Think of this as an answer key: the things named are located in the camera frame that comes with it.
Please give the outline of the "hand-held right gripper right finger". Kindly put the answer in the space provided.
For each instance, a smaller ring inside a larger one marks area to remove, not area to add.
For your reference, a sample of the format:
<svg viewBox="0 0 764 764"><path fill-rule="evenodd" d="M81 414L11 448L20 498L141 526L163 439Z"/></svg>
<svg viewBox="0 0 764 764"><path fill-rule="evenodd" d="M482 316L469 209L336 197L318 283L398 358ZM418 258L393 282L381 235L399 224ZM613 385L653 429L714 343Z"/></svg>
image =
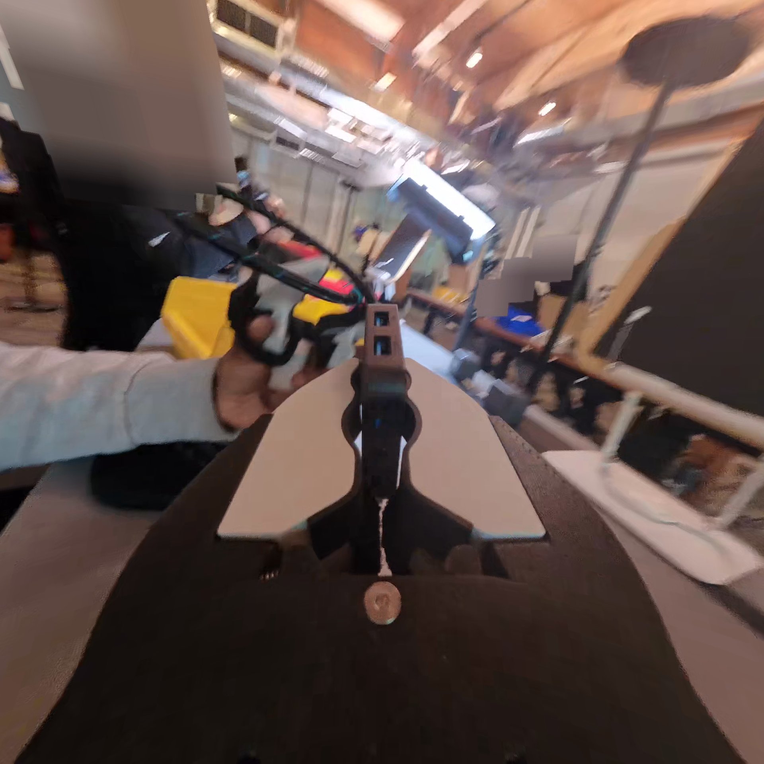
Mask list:
<svg viewBox="0 0 764 764"><path fill-rule="evenodd" d="M487 413L417 361L405 364L415 432L403 450L401 485L478 539L542 539L546 530Z"/></svg>

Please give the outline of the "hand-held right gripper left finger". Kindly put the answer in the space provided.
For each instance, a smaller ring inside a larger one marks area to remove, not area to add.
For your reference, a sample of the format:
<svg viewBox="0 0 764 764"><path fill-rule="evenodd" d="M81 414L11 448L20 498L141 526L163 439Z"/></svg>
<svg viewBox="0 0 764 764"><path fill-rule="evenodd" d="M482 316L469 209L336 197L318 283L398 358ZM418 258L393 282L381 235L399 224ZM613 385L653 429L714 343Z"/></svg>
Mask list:
<svg viewBox="0 0 764 764"><path fill-rule="evenodd" d="M326 371L279 406L219 523L222 540L308 541L309 522L351 495L357 450L343 431L358 361Z"/></svg>

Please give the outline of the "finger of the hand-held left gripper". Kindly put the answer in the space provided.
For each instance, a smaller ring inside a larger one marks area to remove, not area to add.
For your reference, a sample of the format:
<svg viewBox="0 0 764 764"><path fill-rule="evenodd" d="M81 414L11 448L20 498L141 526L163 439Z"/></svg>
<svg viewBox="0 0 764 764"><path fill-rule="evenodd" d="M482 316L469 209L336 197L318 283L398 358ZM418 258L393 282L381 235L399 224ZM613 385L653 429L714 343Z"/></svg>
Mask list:
<svg viewBox="0 0 764 764"><path fill-rule="evenodd" d="M333 339L334 349L330 356L330 367L339 367L351 358L355 358L358 341L364 338L364 326L351 326L339 331Z"/></svg>

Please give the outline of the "black hdmi port block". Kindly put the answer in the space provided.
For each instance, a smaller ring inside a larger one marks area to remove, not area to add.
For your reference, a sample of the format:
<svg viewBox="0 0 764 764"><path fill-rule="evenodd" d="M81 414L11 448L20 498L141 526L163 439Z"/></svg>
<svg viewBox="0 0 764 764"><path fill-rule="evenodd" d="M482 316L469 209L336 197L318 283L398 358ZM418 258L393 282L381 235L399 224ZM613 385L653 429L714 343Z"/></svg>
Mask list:
<svg viewBox="0 0 764 764"><path fill-rule="evenodd" d="M368 306L358 375L361 473L369 494L378 502L388 501L398 487L401 443L415 428L408 397L411 379L393 303Z"/></svg>

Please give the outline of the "person's left forearm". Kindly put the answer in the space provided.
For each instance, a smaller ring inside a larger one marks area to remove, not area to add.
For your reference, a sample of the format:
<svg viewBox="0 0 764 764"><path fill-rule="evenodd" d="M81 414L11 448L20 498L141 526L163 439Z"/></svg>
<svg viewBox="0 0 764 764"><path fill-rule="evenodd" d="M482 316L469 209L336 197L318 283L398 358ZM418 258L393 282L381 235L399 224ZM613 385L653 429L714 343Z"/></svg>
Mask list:
<svg viewBox="0 0 764 764"><path fill-rule="evenodd" d="M1 345L2 472L147 444L230 442L214 360Z"/></svg>

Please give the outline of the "person's left hand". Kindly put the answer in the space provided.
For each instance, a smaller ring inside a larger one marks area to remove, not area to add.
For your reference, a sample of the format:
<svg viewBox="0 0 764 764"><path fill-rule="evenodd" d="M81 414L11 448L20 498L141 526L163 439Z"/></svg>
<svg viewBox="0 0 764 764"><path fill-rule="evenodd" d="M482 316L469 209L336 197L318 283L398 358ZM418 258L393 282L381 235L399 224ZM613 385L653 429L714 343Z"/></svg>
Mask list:
<svg viewBox="0 0 764 764"><path fill-rule="evenodd" d="M218 422L232 433L247 429L326 371L318 363L317 351L311 349L304 366L292 376L286 389L277 389L271 383L272 368L254 360L243 344L234 339L215 368L213 400Z"/></svg>

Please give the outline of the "yellow plastic bin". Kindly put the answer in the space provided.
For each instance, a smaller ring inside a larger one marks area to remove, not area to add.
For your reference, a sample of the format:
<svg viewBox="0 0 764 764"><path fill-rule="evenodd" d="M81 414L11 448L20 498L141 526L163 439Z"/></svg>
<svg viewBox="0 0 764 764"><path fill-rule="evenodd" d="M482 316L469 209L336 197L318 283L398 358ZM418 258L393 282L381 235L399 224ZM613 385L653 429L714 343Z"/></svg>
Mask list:
<svg viewBox="0 0 764 764"><path fill-rule="evenodd" d="M320 286L344 296L349 296L354 289L336 269L328 271ZM234 283L186 277L171 282L160 318L177 358L219 358L230 350L234 331L228 320L228 304L235 288ZM315 325L325 316L348 311L347 305L304 296L295 308L294 317Z"/></svg>

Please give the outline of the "long wooden table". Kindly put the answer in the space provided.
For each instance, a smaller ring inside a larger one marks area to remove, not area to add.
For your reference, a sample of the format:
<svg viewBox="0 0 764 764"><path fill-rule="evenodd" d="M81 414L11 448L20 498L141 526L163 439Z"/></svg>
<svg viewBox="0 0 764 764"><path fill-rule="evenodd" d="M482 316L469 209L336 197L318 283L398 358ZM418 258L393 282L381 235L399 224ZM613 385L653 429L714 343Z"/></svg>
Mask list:
<svg viewBox="0 0 764 764"><path fill-rule="evenodd" d="M421 310L426 310L426 319L422 333L430 335L434 323L438 320L443 322L461 321L466 315L465 303L453 303L440 300L427 292L421 290L408 289L405 297L406 305L417 306ZM481 335L500 341L505 345L515 346L522 351L533 351L541 354L545 344L542 341L544 336L539 335L536 338L528 338L516 332L501 328L494 320L488 318L477 318L469 322L468 335ZM581 366L575 355L571 352L554 352L550 358L552 363L563 365L568 369L574 370L580 376L600 377L601 374L595 371L587 371Z"/></svg>

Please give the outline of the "blue object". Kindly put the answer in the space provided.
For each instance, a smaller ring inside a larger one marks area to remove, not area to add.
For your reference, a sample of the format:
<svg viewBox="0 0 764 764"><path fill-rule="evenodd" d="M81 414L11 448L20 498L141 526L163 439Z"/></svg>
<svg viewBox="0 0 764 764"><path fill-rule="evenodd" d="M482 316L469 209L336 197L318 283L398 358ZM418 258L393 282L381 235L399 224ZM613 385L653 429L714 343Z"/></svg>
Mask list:
<svg viewBox="0 0 764 764"><path fill-rule="evenodd" d="M505 330L526 338L532 338L547 331L536 320L535 314L526 310L525 305L510 304L502 320L502 326Z"/></svg>

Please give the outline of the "bright computer monitor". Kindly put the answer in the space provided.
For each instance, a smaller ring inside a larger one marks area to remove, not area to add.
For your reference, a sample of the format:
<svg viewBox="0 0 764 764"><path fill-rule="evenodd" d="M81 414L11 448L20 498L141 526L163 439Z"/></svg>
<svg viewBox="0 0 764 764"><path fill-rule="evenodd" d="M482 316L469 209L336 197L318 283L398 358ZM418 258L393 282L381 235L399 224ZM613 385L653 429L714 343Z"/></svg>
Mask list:
<svg viewBox="0 0 764 764"><path fill-rule="evenodd" d="M471 262L496 227L492 217L419 160L403 163L387 192L406 217L440 238L454 265Z"/></svg>

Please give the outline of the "ceiling air vent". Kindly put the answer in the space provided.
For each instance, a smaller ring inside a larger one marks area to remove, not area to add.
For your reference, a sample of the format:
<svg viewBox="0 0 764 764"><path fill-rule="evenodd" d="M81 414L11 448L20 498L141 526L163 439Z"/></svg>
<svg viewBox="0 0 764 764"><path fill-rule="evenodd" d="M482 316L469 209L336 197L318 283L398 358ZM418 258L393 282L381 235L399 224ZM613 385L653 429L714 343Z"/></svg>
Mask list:
<svg viewBox="0 0 764 764"><path fill-rule="evenodd" d="M266 47L280 50L295 43L296 21L258 2L209 1L207 7L211 22L223 24Z"/></svg>

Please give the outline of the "black round lamp on pole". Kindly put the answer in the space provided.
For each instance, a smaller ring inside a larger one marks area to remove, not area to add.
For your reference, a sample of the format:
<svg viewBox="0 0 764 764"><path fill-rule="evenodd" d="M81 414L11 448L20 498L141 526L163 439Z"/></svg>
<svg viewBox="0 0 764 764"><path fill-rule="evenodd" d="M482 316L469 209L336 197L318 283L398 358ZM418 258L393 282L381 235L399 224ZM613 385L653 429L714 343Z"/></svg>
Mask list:
<svg viewBox="0 0 764 764"><path fill-rule="evenodd" d="M628 43L620 68L630 83L657 88L638 139L600 217L578 274L543 349L525 392L536 396L570 315L586 291L589 272L600 256L639 166L652 145L659 122L675 92L709 86L737 71L752 49L753 33L738 17L705 14L653 25Z"/></svg>

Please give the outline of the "white rail tube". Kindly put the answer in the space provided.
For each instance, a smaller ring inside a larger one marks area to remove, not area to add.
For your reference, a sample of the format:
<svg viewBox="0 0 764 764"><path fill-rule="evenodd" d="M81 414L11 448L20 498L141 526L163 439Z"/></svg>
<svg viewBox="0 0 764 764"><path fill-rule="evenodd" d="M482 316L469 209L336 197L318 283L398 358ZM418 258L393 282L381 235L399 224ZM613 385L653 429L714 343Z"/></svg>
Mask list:
<svg viewBox="0 0 764 764"><path fill-rule="evenodd" d="M606 364L604 381L626 392L636 392L655 404L671 409L692 421L739 442L763 450L763 417L695 394L683 387L627 364Z"/></svg>

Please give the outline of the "black panel wooden frame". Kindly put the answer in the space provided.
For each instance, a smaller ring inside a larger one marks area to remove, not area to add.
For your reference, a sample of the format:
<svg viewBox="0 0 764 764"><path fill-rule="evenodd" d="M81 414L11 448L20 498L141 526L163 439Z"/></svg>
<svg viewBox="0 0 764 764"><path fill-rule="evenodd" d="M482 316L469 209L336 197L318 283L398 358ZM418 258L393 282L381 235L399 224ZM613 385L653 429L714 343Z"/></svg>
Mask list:
<svg viewBox="0 0 764 764"><path fill-rule="evenodd" d="M763 415L763 124L683 221L593 348L750 415Z"/></svg>

